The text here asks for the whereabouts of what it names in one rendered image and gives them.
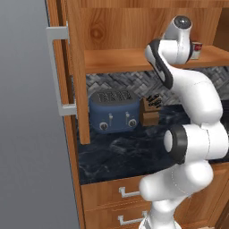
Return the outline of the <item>wooden base cabinet door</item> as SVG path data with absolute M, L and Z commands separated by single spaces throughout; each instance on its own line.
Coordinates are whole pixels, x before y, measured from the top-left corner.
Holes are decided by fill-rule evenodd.
M 204 190 L 182 202 L 174 214 L 182 229 L 199 229 L 216 225 L 229 201 L 229 162 L 212 164 L 214 179 Z

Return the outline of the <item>blue toaster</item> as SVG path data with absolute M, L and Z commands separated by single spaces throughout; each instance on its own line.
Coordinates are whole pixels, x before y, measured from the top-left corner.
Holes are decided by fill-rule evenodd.
M 95 131 L 132 131 L 139 123 L 140 100 L 129 89 L 105 89 L 89 98 L 89 120 Z

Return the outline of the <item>wooden knife block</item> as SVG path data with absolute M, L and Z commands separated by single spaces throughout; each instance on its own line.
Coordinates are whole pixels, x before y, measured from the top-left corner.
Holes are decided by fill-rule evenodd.
M 162 107 L 162 98 L 150 95 L 140 100 L 140 123 L 142 126 L 158 125 L 159 111 Z

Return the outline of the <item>wooden drawer front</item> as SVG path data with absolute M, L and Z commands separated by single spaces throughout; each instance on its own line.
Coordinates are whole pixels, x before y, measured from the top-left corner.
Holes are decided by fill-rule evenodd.
M 84 209 L 92 210 L 123 204 L 125 202 L 144 201 L 140 195 L 123 199 L 122 195 L 119 193 L 120 187 L 125 187 L 126 192 L 138 191 L 141 178 L 142 176 L 135 176 L 82 185 L 81 191 Z
M 141 219 L 142 212 L 149 210 L 150 204 L 143 201 L 87 210 L 85 212 L 86 229 L 137 229 L 139 222 L 121 225 L 118 217 L 123 216 L 123 221 Z

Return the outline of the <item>red and white can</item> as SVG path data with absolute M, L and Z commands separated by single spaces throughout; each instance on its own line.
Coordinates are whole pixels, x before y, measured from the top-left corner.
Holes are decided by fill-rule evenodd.
M 197 60 L 199 59 L 202 50 L 202 44 L 200 42 L 195 41 L 192 43 L 192 45 L 193 45 L 193 52 L 192 52 L 191 59 Z

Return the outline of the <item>wooden wall cabinet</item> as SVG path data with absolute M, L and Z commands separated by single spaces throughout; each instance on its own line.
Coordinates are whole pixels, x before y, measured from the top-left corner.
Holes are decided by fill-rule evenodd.
M 144 48 L 176 15 L 192 21 L 200 58 L 184 66 L 229 65 L 229 0 L 66 0 L 71 40 L 78 43 L 86 73 L 145 71 Z

